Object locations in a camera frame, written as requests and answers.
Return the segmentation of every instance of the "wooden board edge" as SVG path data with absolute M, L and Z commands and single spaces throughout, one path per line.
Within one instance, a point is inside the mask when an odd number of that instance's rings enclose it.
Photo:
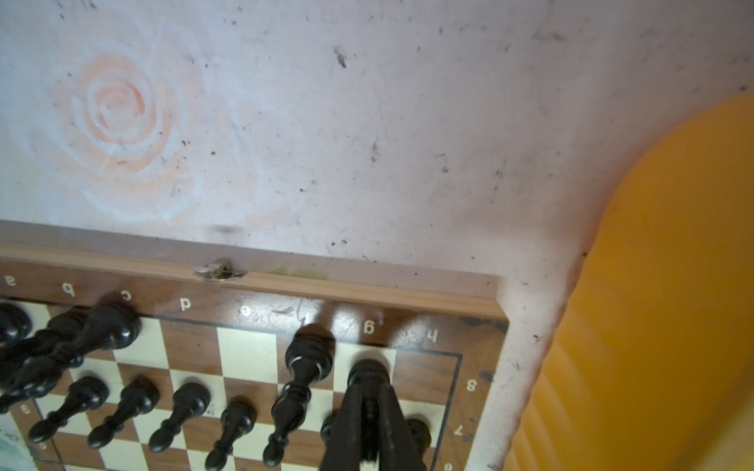
M 199 282 L 189 265 L 104 255 L 83 250 L 0 243 L 0 258 L 27 261 L 65 268 L 111 271 L 121 274 L 158 276 L 172 280 Z M 507 319 L 495 299 L 416 291 L 411 289 L 370 286 L 331 280 L 312 280 L 285 275 L 249 272 L 235 280 L 220 282 L 229 288 L 249 289 L 305 298 L 377 304 L 401 309 L 426 310 Z

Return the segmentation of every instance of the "pink rose drawing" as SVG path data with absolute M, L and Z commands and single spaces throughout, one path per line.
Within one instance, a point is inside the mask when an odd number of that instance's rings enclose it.
M 238 160 L 197 16 L 139 24 L 126 11 L 79 8 L 49 20 L 53 36 L 27 35 L 4 111 L 16 143 L 117 221 L 167 220 L 195 205 Z

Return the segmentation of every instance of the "chess piece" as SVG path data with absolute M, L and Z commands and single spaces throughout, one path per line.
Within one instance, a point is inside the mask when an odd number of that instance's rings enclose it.
M 84 314 L 70 310 L 51 318 L 47 327 L 38 330 L 32 337 L 0 347 L 0 387 L 10 388 L 16 373 L 29 358 L 48 355 L 55 345 L 73 340 L 85 322 Z
M 31 330 L 32 320 L 23 312 L 23 309 L 7 302 L 0 304 L 0 341 L 21 340 Z
M 31 359 L 18 371 L 12 386 L 0 396 L 0 414 L 16 402 L 46 396 L 65 370 L 81 366 L 87 353 L 128 347 L 140 329 L 139 317 L 122 304 L 93 307 L 72 341 L 56 345 L 51 353 Z
M 416 451 L 419 452 L 419 457 L 423 458 L 424 453 L 429 449 L 429 445 L 432 443 L 432 435 L 429 433 L 429 426 L 419 419 L 409 419 L 406 421 L 411 430 L 411 438 L 414 439 L 416 444 Z
M 222 436 L 215 442 L 212 451 L 204 461 L 204 468 L 207 471 L 220 471 L 225 467 L 228 455 L 233 453 L 233 443 L 254 428 L 256 411 L 245 402 L 232 402 L 223 411 L 220 421 L 222 422 Z
M 295 337 L 285 353 L 285 362 L 293 381 L 272 406 L 275 431 L 270 435 L 262 459 L 265 465 L 274 468 L 283 461 L 288 435 L 304 423 L 306 405 L 311 399 L 309 385 L 322 381 L 333 369 L 333 355 L 329 342 L 314 335 Z
M 210 404 L 210 391 L 199 383 L 186 383 L 173 394 L 173 413 L 162 421 L 151 437 L 149 449 L 161 453 L 170 447 L 173 438 L 181 432 L 181 426 L 194 417 L 199 417 Z
M 126 421 L 150 412 L 158 400 L 160 392 L 148 379 L 137 378 L 132 381 L 121 391 L 121 401 L 115 413 L 106 417 L 101 425 L 89 433 L 89 448 L 98 449 L 110 443 L 115 434 L 123 430 Z
M 55 435 L 55 432 L 68 423 L 68 419 L 84 411 L 100 407 L 110 394 L 107 385 L 94 376 L 84 376 L 75 381 L 68 388 L 68 396 L 63 405 L 52 411 L 46 419 L 34 424 L 29 431 L 31 443 L 44 442 Z

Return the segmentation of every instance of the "white wall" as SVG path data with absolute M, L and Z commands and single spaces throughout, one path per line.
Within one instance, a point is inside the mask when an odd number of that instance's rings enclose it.
M 616 184 L 746 87 L 750 0 L 7 0 L 0 217 L 501 276 L 480 469 Z

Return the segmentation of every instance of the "wooden chessboard frame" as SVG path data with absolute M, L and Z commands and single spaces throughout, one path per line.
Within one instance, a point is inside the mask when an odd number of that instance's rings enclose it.
M 160 320 L 286 335 L 313 323 L 336 341 L 454 356 L 430 471 L 465 468 L 508 327 L 495 300 L 259 273 L 207 282 L 188 265 L 20 244 L 0 243 L 0 276 L 9 299 L 85 307 L 119 299 Z M 291 296 L 295 313 L 265 309 Z M 302 316 L 305 304 L 316 313 Z

